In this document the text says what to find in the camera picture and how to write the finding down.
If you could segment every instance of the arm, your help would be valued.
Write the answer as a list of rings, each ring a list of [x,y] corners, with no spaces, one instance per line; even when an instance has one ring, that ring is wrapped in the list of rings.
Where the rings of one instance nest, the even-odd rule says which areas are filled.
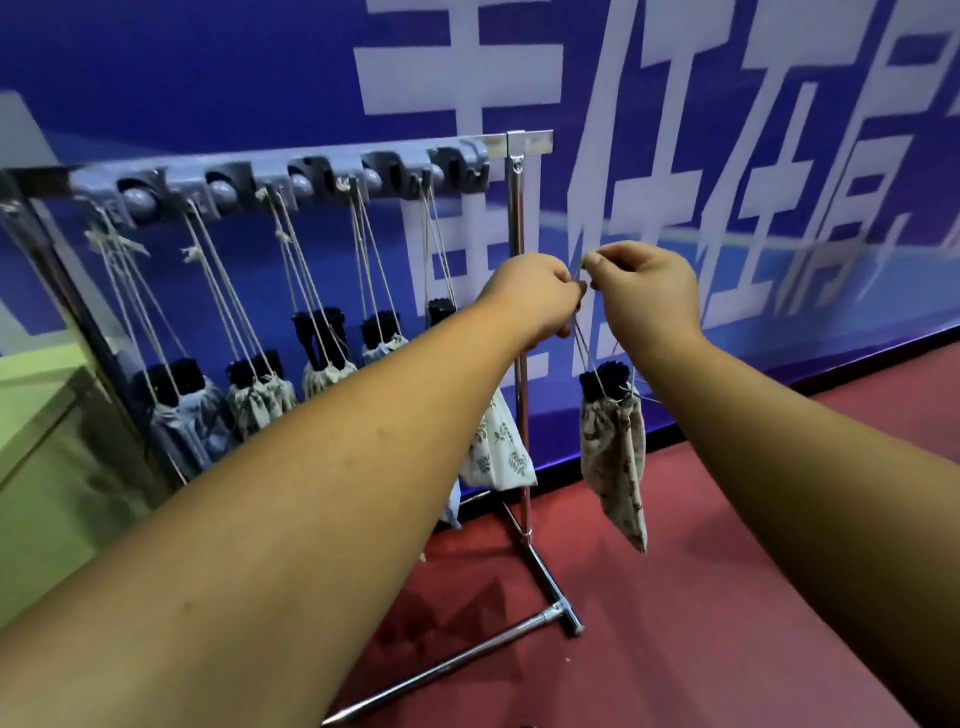
[[[197,478],[0,635],[0,724],[315,728],[499,380],[580,296],[556,258],[514,258]]]
[[[960,716],[960,467],[713,347],[679,255],[614,243],[585,267],[624,351],[804,599],[914,718]]]

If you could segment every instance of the red carpet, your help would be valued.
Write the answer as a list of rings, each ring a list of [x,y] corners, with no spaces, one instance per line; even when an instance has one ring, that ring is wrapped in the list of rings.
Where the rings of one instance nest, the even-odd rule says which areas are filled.
[[[818,398],[960,461],[960,345]],[[640,556],[579,484],[534,501],[535,540],[586,625],[551,625],[363,726],[887,726],[908,716],[780,576],[687,445],[643,478]],[[340,705],[545,606],[493,517],[427,546]]]

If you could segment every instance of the metal frame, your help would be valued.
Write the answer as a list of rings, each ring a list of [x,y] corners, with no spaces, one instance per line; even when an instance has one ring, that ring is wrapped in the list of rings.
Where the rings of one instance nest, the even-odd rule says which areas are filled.
[[[489,158],[503,158],[506,166],[507,181],[507,214],[509,218],[510,255],[521,255],[524,252],[523,239],[523,173],[524,163],[528,155],[549,154],[553,151],[552,132],[507,132],[501,134],[485,134],[474,137],[459,137],[460,140],[477,141],[483,143],[488,151]],[[436,146],[446,142],[455,142],[452,139],[425,139],[422,142],[400,142],[404,145]],[[346,145],[342,147],[326,147],[325,150],[336,150],[338,153],[360,153],[369,151],[372,145]],[[316,148],[303,150],[276,150],[289,152],[292,156],[297,152],[306,153]],[[218,162],[234,161],[264,154],[251,152],[240,154],[205,156],[215,158]],[[170,163],[180,163],[197,158],[166,157],[143,160],[144,164],[163,166]],[[54,291],[58,301],[69,313],[74,328],[84,339],[93,357],[101,367],[101,371],[110,379],[113,386],[109,391],[113,394],[115,403],[127,409],[126,403],[119,397],[122,388],[120,380],[116,379],[118,371],[110,355],[109,347],[97,329],[89,310],[83,302],[79,291],[63,267],[56,250],[51,243],[49,231],[42,220],[34,213],[29,198],[39,196],[71,196],[69,176],[77,167],[43,167],[31,169],[12,169],[0,172],[0,222],[17,240],[18,244],[27,252],[36,264],[37,270],[46,284]],[[523,446],[529,449],[530,426],[527,408],[527,359],[522,353],[514,363],[516,384],[516,424]],[[494,635],[469,649],[455,654],[428,669],[413,675],[402,682],[392,685],[386,690],[377,692],[370,697],[344,708],[324,720],[323,725],[333,725],[345,722],[361,713],[394,700],[405,693],[425,685],[437,678],[448,674],[468,663],[506,644],[510,644],[541,627],[559,621],[569,637],[579,636],[584,625],[577,618],[564,593],[557,585],[547,566],[533,545],[533,527],[531,524],[530,488],[520,489],[519,518],[515,516],[510,506],[501,500],[504,516],[516,533],[516,547],[519,554],[526,561],[528,568],[537,580],[549,605],[540,612],[523,621],[514,624],[499,634]]]

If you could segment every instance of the metal rack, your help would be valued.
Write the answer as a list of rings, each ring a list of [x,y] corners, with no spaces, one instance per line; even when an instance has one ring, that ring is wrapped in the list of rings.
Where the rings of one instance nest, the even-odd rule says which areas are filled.
[[[0,171],[0,224],[30,257],[91,356],[114,401],[134,416],[123,392],[125,378],[97,328],[83,297],[53,245],[54,237],[31,203],[32,198],[75,197],[107,212],[121,229],[155,220],[175,219],[188,202],[204,218],[216,220],[235,209],[259,208],[256,192],[268,190],[292,209],[364,200],[416,200],[425,185],[464,194],[486,191],[490,161],[503,159],[507,182],[510,254],[524,252],[523,173],[528,156],[553,151],[553,132],[507,132],[479,136],[219,155],[157,157]],[[529,449],[527,361],[514,363],[516,423]],[[328,716],[323,725],[349,720],[452,672],[524,635],[559,621],[570,637],[583,632],[557,582],[533,545],[530,489],[520,489],[519,518],[506,501],[503,512],[516,534],[516,547],[549,605],[542,611],[463,652]]]

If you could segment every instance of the hand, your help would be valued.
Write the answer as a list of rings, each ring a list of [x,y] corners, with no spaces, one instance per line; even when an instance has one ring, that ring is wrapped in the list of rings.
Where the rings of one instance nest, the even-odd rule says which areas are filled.
[[[558,258],[527,253],[502,263],[477,301],[497,304],[506,316],[520,323],[526,348],[533,349],[554,334],[570,335],[570,317],[586,290]]]
[[[603,294],[613,335],[641,370],[654,352],[705,340],[697,277],[681,255],[624,241],[588,253],[583,267]]]

